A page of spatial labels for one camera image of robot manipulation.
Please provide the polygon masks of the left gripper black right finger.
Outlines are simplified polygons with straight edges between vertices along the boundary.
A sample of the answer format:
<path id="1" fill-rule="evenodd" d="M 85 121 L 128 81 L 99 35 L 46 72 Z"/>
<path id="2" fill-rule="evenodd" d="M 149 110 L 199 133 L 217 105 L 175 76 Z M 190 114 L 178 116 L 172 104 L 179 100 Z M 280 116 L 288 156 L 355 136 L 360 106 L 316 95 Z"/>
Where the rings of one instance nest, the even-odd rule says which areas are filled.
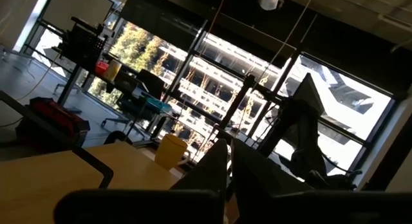
<path id="1" fill-rule="evenodd" d="M 241 140 L 231 149 L 242 224 L 412 224 L 412 193 L 316 190 Z"/>

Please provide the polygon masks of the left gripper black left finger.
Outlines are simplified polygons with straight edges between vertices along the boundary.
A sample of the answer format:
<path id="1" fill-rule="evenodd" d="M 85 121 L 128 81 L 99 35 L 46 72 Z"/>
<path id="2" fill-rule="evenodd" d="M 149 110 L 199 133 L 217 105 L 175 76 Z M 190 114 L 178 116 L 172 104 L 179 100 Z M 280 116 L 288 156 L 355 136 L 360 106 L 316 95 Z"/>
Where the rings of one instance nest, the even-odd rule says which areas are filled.
<path id="1" fill-rule="evenodd" d="M 223 224 L 227 143 L 220 139 L 168 190 L 88 189 L 65 195 L 55 224 Z"/>

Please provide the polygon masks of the yellow-orange and white mug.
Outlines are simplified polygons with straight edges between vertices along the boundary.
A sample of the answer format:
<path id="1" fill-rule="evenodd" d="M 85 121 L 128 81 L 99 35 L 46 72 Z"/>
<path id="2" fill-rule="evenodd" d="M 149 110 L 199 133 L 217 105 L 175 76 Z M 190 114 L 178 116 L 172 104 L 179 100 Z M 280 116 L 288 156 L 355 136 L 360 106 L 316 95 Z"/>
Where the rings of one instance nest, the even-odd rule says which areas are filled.
<path id="1" fill-rule="evenodd" d="M 181 138 L 166 134 L 158 146 L 154 161 L 170 171 L 177 165 L 183 165 L 191 159 L 191 152 L 187 148 L 187 143 Z"/>

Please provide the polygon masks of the black backpack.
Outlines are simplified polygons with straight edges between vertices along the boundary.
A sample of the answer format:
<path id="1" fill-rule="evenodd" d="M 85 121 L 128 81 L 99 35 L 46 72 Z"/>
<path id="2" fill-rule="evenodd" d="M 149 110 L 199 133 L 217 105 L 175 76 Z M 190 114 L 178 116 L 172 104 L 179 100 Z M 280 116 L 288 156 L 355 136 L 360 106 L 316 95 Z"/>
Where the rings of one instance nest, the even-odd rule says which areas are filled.
<path id="1" fill-rule="evenodd" d="M 104 144 L 113 144 L 116 141 L 126 142 L 129 145 L 133 145 L 133 142 L 131 141 L 131 139 L 125 133 L 121 131 L 113 131 L 110 134 L 108 134 Z"/>

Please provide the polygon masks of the teal box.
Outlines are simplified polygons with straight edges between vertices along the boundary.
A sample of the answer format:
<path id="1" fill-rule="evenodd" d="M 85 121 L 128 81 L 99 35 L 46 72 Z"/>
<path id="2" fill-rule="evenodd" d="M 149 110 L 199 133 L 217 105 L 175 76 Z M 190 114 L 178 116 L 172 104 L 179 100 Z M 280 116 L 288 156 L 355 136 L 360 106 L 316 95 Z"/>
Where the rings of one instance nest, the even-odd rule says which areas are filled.
<path id="1" fill-rule="evenodd" d="M 143 97 L 143 99 L 145 100 L 145 106 L 148 107 L 149 109 L 153 109 L 155 111 L 161 111 L 165 113 L 168 113 L 172 110 L 172 107 L 169 104 L 166 104 L 156 98 Z"/>

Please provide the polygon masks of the black office chair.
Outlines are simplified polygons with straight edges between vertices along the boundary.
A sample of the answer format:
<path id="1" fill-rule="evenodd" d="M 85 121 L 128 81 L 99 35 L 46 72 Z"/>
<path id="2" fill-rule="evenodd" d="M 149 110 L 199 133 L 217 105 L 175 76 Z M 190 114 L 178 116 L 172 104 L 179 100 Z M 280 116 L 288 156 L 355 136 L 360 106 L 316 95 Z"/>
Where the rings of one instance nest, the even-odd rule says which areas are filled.
<path id="1" fill-rule="evenodd" d="M 164 81 L 147 70 L 141 70 L 134 75 L 130 75 L 126 71 L 119 71 L 117 77 L 115 78 L 115 82 L 125 82 L 127 89 L 135 89 L 136 82 L 133 78 L 143 81 L 149 88 L 149 93 L 154 95 L 153 98 L 158 100 L 161 99 Z M 109 88 L 109 86 L 106 85 L 106 91 L 108 93 L 112 92 L 114 89 L 116 88 Z M 143 97 L 148 96 L 145 94 L 140 94 L 139 89 L 135 90 L 135 93 L 137 93 L 138 96 L 128 95 L 123 92 L 121 93 L 121 96 L 116 101 L 116 105 L 122 112 L 122 116 L 118 118 L 106 118 L 102 121 L 101 126 L 105 126 L 108 121 L 112 121 L 116 124 L 123 123 L 130 130 L 135 130 L 137 133 L 142 135 L 144 132 L 137 127 L 138 122 L 142 120 L 151 121 L 156 115 L 165 113 L 146 107 Z"/>

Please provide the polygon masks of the yellow container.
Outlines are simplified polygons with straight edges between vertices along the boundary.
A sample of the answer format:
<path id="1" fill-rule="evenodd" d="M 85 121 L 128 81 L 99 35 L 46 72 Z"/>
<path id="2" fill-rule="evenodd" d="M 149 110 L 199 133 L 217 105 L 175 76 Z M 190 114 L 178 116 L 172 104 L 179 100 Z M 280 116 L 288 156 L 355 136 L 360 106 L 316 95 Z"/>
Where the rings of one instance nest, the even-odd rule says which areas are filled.
<path id="1" fill-rule="evenodd" d="M 103 77 L 107 80 L 114 81 L 116 78 L 117 74 L 119 73 L 120 69 L 122 67 L 122 63 L 113 59 L 105 73 L 103 74 Z"/>

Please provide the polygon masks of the red container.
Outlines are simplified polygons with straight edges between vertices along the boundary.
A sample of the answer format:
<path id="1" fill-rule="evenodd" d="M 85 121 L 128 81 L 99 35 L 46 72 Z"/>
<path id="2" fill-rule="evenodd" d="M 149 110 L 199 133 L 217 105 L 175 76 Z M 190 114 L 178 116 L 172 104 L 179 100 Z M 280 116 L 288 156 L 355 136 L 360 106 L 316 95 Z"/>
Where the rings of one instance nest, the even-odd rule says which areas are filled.
<path id="1" fill-rule="evenodd" d="M 95 66 L 95 74 L 99 77 L 102 77 L 105 72 L 108 70 L 109 64 L 104 61 L 98 61 Z"/>

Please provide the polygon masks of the red bag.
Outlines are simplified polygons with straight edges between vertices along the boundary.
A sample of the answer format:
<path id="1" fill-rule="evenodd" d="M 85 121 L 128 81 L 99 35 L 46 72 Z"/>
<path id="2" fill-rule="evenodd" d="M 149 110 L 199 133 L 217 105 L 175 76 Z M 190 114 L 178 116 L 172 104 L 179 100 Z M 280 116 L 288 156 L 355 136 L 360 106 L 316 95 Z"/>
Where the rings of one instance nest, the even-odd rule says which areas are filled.
<path id="1" fill-rule="evenodd" d="M 75 144 L 82 146 L 88 131 L 89 122 L 75 113 L 56 103 L 52 98 L 35 97 L 30 99 L 26 107 L 33 111 L 40 119 L 61 131 Z M 40 124 L 23 118 L 15 128 L 18 136 L 28 137 L 40 142 L 56 142 L 57 139 L 48 134 Z"/>

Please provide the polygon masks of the black metal desk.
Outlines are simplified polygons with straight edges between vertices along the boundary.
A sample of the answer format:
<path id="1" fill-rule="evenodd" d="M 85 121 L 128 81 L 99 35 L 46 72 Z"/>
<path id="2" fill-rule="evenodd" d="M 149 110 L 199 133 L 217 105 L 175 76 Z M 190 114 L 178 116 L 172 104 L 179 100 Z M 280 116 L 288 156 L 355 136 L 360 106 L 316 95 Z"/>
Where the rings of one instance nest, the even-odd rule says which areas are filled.
<path id="1" fill-rule="evenodd" d="M 86 70 L 90 75 L 96 76 L 100 80 L 104 81 L 109 88 L 116 88 L 120 90 L 121 92 L 128 94 L 128 95 L 133 95 L 133 96 L 138 96 L 137 93 L 135 93 L 135 90 L 139 89 L 140 94 L 145 94 L 148 97 L 154 97 L 153 94 L 149 93 L 149 88 L 144 84 L 143 81 L 138 80 L 137 78 L 133 78 L 133 80 L 136 82 L 136 87 L 135 89 L 127 89 L 126 88 L 126 83 L 125 82 L 115 82 L 114 80 L 109 80 L 105 78 L 103 75 L 99 75 L 98 73 L 95 72 L 95 70 L 91 69 L 91 66 L 88 66 L 88 58 L 83 59 L 82 57 L 80 59 L 77 59 L 76 57 L 71 56 L 67 51 L 61 50 L 58 47 L 52 47 L 54 51 L 59 52 L 63 57 L 71 60 L 72 62 L 75 63 L 75 68 L 73 69 L 70 78 L 68 79 L 67 83 L 64 85 L 64 89 L 57 101 L 58 104 L 63 106 L 67 98 L 70 94 L 70 91 L 75 87 L 75 83 L 77 81 L 77 78 L 79 77 L 79 73 L 81 69 Z"/>

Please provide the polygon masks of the black pegboard crate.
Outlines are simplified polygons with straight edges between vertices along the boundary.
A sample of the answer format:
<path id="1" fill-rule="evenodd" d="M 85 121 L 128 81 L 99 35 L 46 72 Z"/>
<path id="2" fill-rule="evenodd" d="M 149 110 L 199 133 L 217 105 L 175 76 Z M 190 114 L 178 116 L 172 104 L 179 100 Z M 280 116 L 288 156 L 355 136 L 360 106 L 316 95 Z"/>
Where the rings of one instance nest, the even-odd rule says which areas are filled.
<path id="1" fill-rule="evenodd" d="M 71 17 L 73 28 L 66 32 L 59 44 L 61 55 L 78 64 L 81 68 L 93 71 L 106 43 L 100 34 L 104 25 L 92 26 L 78 17 Z"/>

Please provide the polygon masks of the white board panel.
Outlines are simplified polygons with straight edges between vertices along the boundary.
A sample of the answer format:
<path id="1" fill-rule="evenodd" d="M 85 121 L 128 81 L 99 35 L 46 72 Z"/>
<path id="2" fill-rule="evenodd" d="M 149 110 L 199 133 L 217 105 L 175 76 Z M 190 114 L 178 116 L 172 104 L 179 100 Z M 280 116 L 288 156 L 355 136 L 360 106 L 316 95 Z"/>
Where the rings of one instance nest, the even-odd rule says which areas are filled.
<path id="1" fill-rule="evenodd" d="M 42 19 L 63 31 L 74 25 L 72 17 L 95 26 L 104 22 L 112 6 L 111 0 L 50 0 Z"/>

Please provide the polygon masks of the black aluminium rig frame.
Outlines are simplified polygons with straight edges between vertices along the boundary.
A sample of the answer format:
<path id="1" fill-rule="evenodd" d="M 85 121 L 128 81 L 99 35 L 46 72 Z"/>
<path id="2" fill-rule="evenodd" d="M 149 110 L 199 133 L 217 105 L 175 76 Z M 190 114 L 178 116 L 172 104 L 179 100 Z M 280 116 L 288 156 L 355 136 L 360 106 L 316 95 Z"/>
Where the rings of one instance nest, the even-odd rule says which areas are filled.
<path id="1" fill-rule="evenodd" d="M 252 135 L 255 133 L 256 129 L 259 126 L 259 123 L 263 120 L 265 117 L 266 113 L 269 111 L 271 103 L 274 103 L 275 105 L 280 105 L 281 103 L 281 98 L 277 94 L 277 92 L 280 90 L 282 83 L 286 80 L 286 77 L 288 75 L 287 71 L 284 71 L 284 73 L 280 76 L 280 78 L 276 82 L 276 86 L 273 90 L 269 90 L 268 88 L 258 84 L 255 82 L 255 77 L 252 75 L 249 75 L 245 78 L 245 81 L 243 83 L 243 86 L 241 87 L 241 90 L 239 93 L 236 95 L 233 103 L 230 105 L 229 110 L 227 111 L 227 114 L 224 116 L 223 120 L 215 125 L 212 130 L 212 134 L 214 134 L 215 131 L 217 131 L 216 138 L 224 138 L 224 139 L 229 139 L 232 138 L 230 134 L 228 134 L 225 130 L 225 128 L 228 126 L 231 118 L 234 116 L 235 111 L 238 109 L 239 105 L 247 95 L 248 90 L 251 89 L 251 92 L 254 90 L 258 90 L 262 95 L 264 100 L 266 100 L 266 104 L 263 106 L 262 111 L 260 114 L 257 116 L 256 121 L 254 122 L 252 128 L 248 132 L 248 138 L 252 138 Z"/>

